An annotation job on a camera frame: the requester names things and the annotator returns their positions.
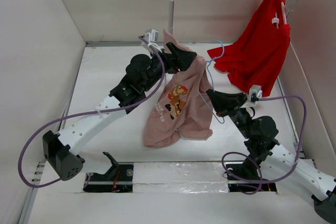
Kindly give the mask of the lavender wire hanger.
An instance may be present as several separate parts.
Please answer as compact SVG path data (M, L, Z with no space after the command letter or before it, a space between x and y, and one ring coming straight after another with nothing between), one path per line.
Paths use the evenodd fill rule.
M223 44L222 41L220 40L212 40L212 42L217 42L221 45L222 48L222 52L220 53L219 56L216 56L214 58L211 58L210 60L206 60L206 67L205 70L207 71L207 74L210 77L211 80L211 86L212 86L212 90L214 90L215 86L214 86L214 79L212 76L212 73L209 70L209 67L211 66L212 62L214 62L216 59L220 59L224 53L225 53L225 46ZM202 100L204 101L205 105L208 107L208 109L211 111L212 115L214 116L215 120L219 123L219 124L224 124L225 123L225 119L222 118L222 120L219 119L219 117L214 113L213 109L210 107L210 105L208 104L208 102L206 101L206 99L203 97L203 95L201 94L201 92L199 92L200 97L202 98Z

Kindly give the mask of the pink printed t shirt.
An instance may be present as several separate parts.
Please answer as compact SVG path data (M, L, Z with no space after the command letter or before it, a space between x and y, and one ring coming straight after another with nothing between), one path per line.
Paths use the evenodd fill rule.
M143 145L168 147L181 138L207 140L213 106L207 95L212 86L206 74L206 61L197 55L186 71L172 76L150 112L143 133Z

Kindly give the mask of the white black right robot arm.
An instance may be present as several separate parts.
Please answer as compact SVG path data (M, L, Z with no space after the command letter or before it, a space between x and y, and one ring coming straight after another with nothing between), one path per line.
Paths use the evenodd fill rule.
M270 116L256 118L247 108L264 101L261 87L253 86L249 94L228 94L207 90L216 115L229 117L245 138L248 155L238 164L221 161L230 180L239 185L252 185L260 191L262 185L276 183L296 194L328 223L335 223L335 178L300 159L299 153L287 150L276 139L279 131Z

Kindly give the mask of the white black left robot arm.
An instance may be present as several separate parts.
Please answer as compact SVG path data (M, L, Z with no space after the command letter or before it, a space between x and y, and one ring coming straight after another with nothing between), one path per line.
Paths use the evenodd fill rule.
M84 153L83 147L114 121L124 117L149 97L145 94L153 86L159 87L166 73L186 71L196 53L166 43L168 52L151 44L150 55L132 57L125 69L125 76L108 96L88 115L72 126L57 133L43 135L46 160L62 181L74 178L81 172L100 174L105 180L117 175L117 161L108 153Z

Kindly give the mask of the red t shirt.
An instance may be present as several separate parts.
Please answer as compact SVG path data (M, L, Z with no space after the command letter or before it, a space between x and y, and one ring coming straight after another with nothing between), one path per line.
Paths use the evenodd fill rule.
M270 96L290 44L290 25L284 21L286 0L263 0L236 42L208 50L215 68L228 74L238 89L259 85Z

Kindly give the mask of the pink plastic hanger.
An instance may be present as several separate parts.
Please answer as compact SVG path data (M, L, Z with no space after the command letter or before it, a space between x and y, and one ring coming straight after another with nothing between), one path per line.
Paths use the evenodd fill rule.
M283 24L286 25L287 17L286 17L286 7L285 7L284 2L281 2L281 14L282 14ZM275 24L276 28L279 28L280 19L278 18L277 13L275 13L275 17L272 22Z

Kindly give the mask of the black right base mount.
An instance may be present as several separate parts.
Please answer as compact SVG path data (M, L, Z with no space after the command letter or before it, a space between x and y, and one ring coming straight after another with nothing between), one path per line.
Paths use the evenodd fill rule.
M251 180L260 181L260 172L257 167L248 159L243 161L222 161L228 171L224 171L223 177L228 180L229 192L240 192L246 195L251 195L256 192L277 192L275 183L251 183Z

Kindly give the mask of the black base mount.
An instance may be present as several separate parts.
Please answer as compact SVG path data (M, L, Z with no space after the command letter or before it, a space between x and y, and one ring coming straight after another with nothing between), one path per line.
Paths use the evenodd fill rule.
M118 163L114 157L103 152L111 165L104 174L88 173L83 190L86 193L132 193L134 163Z
M243 161L222 161L228 171L224 171L223 177L228 180L229 192L240 192L246 195L251 195L256 192L277 192L275 183L251 183L251 180L260 181L260 172L257 167L248 159Z

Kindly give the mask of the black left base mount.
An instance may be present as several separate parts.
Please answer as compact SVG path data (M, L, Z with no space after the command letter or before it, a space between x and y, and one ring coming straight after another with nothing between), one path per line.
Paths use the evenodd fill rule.
M86 193L132 193L134 163L118 163L114 157L103 152L111 165L104 174L88 173L83 190Z

